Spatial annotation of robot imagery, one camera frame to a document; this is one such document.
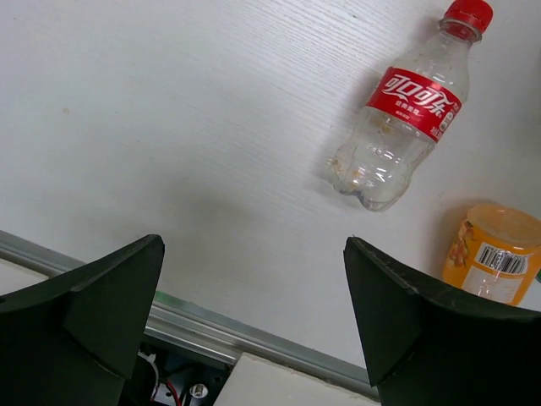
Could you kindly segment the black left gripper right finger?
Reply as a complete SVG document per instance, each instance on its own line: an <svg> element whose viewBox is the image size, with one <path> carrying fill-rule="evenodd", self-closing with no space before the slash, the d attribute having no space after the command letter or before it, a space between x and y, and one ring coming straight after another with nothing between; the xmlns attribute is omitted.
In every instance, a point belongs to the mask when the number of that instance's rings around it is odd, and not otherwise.
<svg viewBox="0 0 541 406"><path fill-rule="evenodd" d="M540 314L454 288L351 237L343 251L384 405L537 405Z"/></svg>

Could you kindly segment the orange juice bottle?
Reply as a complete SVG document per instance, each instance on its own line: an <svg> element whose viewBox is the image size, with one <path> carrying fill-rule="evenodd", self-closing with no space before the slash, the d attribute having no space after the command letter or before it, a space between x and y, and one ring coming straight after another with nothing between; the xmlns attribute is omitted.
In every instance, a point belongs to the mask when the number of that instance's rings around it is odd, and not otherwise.
<svg viewBox="0 0 541 406"><path fill-rule="evenodd" d="M499 205L468 210L449 249L445 283L517 306L540 271L540 221Z"/></svg>

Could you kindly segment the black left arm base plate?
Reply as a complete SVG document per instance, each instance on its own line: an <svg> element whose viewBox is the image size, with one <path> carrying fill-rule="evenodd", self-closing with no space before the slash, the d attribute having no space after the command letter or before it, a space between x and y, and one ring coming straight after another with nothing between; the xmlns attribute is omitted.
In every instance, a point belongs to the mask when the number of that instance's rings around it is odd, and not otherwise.
<svg viewBox="0 0 541 406"><path fill-rule="evenodd" d="M219 360L144 335L120 405L210 406L231 375Z"/></svg>

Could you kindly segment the aluminium table edge rail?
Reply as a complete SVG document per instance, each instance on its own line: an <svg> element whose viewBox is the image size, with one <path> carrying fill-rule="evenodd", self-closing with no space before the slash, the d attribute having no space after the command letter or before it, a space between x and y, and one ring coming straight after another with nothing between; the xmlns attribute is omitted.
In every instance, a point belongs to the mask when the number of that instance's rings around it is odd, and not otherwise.
<svg viewBox="0 0 541 406"><path fill-rule="evenodd" d="M379 399L377 389L369 385L367 371L360 366L168 294L156 294L145 335L229 365L243 354L252 354L374 401Z"/></svg>

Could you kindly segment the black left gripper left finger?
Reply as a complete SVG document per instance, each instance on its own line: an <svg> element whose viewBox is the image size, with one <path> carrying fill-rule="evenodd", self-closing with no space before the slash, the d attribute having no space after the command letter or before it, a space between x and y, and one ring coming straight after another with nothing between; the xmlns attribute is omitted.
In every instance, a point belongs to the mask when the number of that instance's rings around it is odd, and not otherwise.
<svg viewBox="0 0 541 406"><path fill-rule="evenodd" d="M1 298L3 405L115 405L133 372L165 245L149 234Z"/></svg>

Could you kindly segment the clear cola bottle red label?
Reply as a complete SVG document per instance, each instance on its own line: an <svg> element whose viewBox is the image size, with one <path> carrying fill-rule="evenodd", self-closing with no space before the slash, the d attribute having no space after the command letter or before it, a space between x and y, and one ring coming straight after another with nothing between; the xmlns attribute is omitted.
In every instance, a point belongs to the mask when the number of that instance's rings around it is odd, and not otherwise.
<svg viewBox="0 0 541 406"><path fill-rule="evenodd" d="M455 1L431 38L390 65L330 161L335 191L375 212L405 194L468 98L468 56L493 16L485 1Z"/></svg>

